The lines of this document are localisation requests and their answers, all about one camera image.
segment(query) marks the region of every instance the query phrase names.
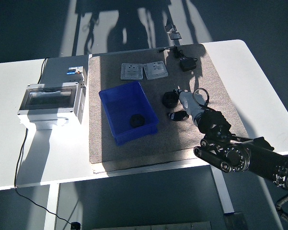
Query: white table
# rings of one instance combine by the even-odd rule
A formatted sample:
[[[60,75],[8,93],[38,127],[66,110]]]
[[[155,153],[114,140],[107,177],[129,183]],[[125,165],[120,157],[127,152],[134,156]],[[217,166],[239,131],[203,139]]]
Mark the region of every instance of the white table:
[[[264,136],[276,152],[288,154],[288,112],[246,44],[233,40],[203,45],[250,137]],[[0,190],[13,188],[15,167],[25,134],[17,111],[26,85],[37,83],[42,62],[40,59],[0,63]],[[58,184],[207,164],[194,159],[93,174],[89,162],[88,117],[86,97],[81,127],[58,128],[52,132],[29,131],[18,186]]]

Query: black electronic device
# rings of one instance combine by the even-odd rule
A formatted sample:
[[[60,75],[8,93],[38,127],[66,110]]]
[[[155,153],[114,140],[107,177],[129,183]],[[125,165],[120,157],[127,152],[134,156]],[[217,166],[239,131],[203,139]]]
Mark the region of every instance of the black electronic device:
[[[182,57],[180,58],[180,68],[183,72],[196,69],[196,61],[193,58]]]

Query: gray floor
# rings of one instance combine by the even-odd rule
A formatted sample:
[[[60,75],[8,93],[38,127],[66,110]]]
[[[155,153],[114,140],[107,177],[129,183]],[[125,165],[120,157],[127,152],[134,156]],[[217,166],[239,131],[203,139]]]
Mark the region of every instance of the gray floor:
[[[171,43],[163,27],[167,19],[172,20],[181,33],[181,44],[245,41],[288,111],[287,1],[0,1],[0,62],[168,46]],[[71,206],[72,202],[68,203],[65,197],[74,199],[78,194],[84,208],[76,210],[82,212],[78,215],[84,218],[85,229],[207,219],[214,229],[223,229],[219,204],[215,204],[216,213],[211,210],[217,200],[216,191],[211,188],[206,192],[197,186],[202,184],[198,174],[207,171],[207,168],[192,168],[64,184],[62,188],[66,189],[62,189],[59,213],[64,214],[61,207],[68,210]],[[250,183],[260,185],[258,178],[246,173],[226,175],[225,179],[237,211],[245,212],[249,219],[249,229],[268,226],[270,222],[262,214],[264,210],[258,209],[256,214],[251,201],[246,199],[258,194],[255,189],[249,190]],[[236,192],[235,184],[241,181],[244,181],[243,190]],[[274,201],[283,195],[283,191],[267,184]],[[75,192],[69,194],[68,188]],[[44,193],[42,187],[33,190],[36,194]],[[34,194],[32,188],[24,192]],[[18,199],[21,198],[13,191],[0,192],[0,223],[6,224],[0,229],[42,229],[43,211],[35,211],[37,207]],[[256,199],[262,204],[268,200]],[[99,202],[98,208],[94,207],[96,202]],[[33,215],[27,216],[25,210],[34,210]],[[11,227],[14,222],[22,225]],[[268,229],[281,227],[274,225]]]

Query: black disc in bin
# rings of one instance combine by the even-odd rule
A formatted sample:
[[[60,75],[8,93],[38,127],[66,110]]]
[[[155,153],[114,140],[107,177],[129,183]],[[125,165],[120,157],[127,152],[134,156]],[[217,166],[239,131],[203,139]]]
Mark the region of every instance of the black disc in bin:
[[[134,114],[130,118],[132,128],[141,127],[145,124],[145,118],[141,114]]]

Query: black cable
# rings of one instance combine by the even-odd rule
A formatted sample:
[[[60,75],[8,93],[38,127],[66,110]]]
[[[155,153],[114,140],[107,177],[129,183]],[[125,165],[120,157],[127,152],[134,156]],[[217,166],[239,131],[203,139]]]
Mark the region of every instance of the black cable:
[[[43,71],[44,71],[44,67],[45,67],[45,62],[47,61],[47,59],[48,59],[48,58],[45,58],[44,61],[43,61],[43,63],[42,63],[42,67],[41,67],[41,70],[40,70],[40,76],[39,76],[39,80],[38,80],[37,84],[40,83],[40,80],[41,80],[41,78],[42,78],[42,74],[43,74]]]
[[[43,73],[43,68],[44,68],[44,64],[45,64],[46,60],[47,60],[47,58],[45,58],[45,60],[43,61],[42,68],[41,68],[41,74],[40,74],[40,78],[39,78],[39,80],[38,80],[38,83],[39,83],[40,80],[41,80],[42,73]],[[17,174],[18,174],[18,168],[19,168],[20,159],[23,158],[24,145],[25,145],[25,141],[27,140],[27,136],[28,136],[28,129],[25,130],[25,135],[24,135],[24,139],[23,139],[23,144],[21,145],[20,152],[19,152],[19,157],[18,157],[18,161],[17,161],[17,164],[16,164],[15,178],[14,178],[14,190],[15,190],[15,192],[16,192],[19,196],[21,196],[21,197],[23,197],[23,198],[31,201],[31,202],[32,202],[33,204],[35,204],[36,206],[43,208],[43,209],[46,210],[48,213],[53,214],[53,215],[55,215],[57,218],[66,221],[66,222],[67,222],[68,224],[70,224],[72,227],[76,227],[75,225],[73,225],[72,223],[70,223],[68,220],[59,217],[56,213],[50,212],[50,211],[49,211],[47,208],[45,208],[44,206],[41,206],[41,205],[35,203],[35,202],[34,202],[33,200],[31,200],[30,198],[28,198],[28,197],[20,194],[20,193],[17,191],[16,179],[17,179]]]
[[[176,47],[176,46],[173,46],[173,48],[163,48],[163,49],[160,49],[158,52],[159,52],[159,53],[160,53],[160,52],[163,52],[163,51],[166,50],[166,49],[172,50],[175,58],[191,58],[191,59],[194,59],[194,61],[198,61],[198,59],[195,58],[195,57],[193,58],[193,57],[187,57],[187,56],[185,56],[184,53],[183,53],[183,51],[182,51],[181,49],[179,50],[178,47]]]
[[[206,93],[206,95],[207,95],[207,100],[206,100],[205,104],[200,104],[200,103],[196,100],[196,98],[194,97],[194,93],[196,93],[196,92],[199,91],[199,90],[203,90],[203,91]],[[194,101],[195,101],[199,106],[201,106],[201,107],[203,107],[203,108],[205,108],[205,109],[211,110],[211,111],[215,111],[214,109],[212,109],[212,108],[210,108],[210,107],[207,106],[207,105],[209,104],[210,96],[209,96],[209,93],[207,92],[206,89],[204,89],[204,88],[197,88],[197,89],[195,89],[194,92],[193,92],[193,99],[194,99]]]

